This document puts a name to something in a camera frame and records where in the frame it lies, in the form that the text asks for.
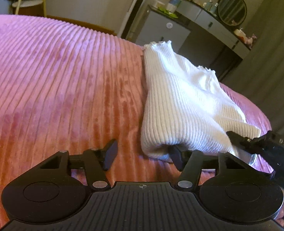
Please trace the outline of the white ribbed knit sweater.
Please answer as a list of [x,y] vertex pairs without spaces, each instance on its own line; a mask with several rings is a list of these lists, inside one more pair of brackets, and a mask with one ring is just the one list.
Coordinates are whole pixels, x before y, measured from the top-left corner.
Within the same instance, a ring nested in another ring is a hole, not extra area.
[[170,162],[168,148],[199,150],[206,155],[228,152],[247,164],[256,156],[231,143],[227,133],[255,138],[261,130],[221,88],[211,69],[194,66],[172,49],[170,41],[143,47],[147,99],[141,148],[153,159]]

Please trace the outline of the grey curtain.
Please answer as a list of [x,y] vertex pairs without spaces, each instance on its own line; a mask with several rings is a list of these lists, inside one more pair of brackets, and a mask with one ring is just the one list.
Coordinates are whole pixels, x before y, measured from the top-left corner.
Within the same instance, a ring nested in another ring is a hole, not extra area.
[[254,102],[284,136],[284,0],[264,0],[247,29],[257,42],[223,83]]

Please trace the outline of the grey dressing table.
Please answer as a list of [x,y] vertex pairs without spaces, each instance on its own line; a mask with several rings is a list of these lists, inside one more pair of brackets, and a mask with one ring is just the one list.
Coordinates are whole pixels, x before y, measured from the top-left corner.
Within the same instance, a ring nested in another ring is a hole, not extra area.
[[250,53],[250,49],[201,6],[182,0],[176,10],[190,33],[178,54],[196,66],[215,71],[222,81]]

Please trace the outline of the pink plush toy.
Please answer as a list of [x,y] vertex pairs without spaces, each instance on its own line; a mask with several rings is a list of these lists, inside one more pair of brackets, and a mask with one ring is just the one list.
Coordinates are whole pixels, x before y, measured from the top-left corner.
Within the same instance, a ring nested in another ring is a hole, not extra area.
[[252,34],[251,37],[247,38],[246,45],[248,46],[249,49],[252,49],[256,41],[257,41],[257,36],[255,36],[255,34]]

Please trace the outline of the round black framed mirror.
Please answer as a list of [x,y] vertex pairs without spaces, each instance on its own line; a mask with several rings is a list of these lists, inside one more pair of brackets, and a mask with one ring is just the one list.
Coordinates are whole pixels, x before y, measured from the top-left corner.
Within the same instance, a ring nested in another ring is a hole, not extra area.
[[218,0],[218,17],[227,26],[240,26],[247,16],[244,0]]

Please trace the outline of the grey bedside cabinet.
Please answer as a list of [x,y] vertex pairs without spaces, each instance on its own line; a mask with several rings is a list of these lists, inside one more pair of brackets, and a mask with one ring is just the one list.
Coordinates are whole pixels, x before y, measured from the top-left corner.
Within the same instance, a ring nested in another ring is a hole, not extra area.
[[171,41],[174,52],[178,52],[190,31],[176,20],[163,15],[158,9],[148,5],[132,41],[140,46],[151,42]]

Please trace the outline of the blue white tissue box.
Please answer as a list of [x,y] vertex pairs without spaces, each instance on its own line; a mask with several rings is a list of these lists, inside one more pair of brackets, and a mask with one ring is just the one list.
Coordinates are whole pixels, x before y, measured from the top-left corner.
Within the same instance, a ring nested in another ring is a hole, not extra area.
[[166,10],[168,12],[174,13],[178,6],[180,5],[181,0],[169,0],[168,4],[166,5]]

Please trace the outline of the white mug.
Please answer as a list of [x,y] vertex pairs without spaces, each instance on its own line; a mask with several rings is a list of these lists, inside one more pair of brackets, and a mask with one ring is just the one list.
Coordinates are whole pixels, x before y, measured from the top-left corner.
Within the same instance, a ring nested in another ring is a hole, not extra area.
[[165,8],[165,3],[161,2],[161,1],[158,1],[158,0],[154,0],[152,6],[157,8],[157,9]]

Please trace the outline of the round two-tier side table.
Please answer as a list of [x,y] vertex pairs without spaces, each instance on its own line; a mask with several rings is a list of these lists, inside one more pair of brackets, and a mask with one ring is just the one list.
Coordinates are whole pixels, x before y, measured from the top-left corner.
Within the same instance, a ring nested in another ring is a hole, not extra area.
[[46,0],[18,0],[12,3],[14,14],[47,17]]

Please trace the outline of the pink corduroy bedspread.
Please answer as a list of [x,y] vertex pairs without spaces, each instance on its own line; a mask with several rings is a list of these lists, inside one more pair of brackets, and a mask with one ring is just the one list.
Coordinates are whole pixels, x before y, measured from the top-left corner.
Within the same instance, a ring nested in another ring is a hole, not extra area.
[[116,139],[110,182],[174,180],[174,165],[141,150],[146,94],[140,46],[63,21],[0,15],[0,228],[4,187],[60,150],[80,154]]

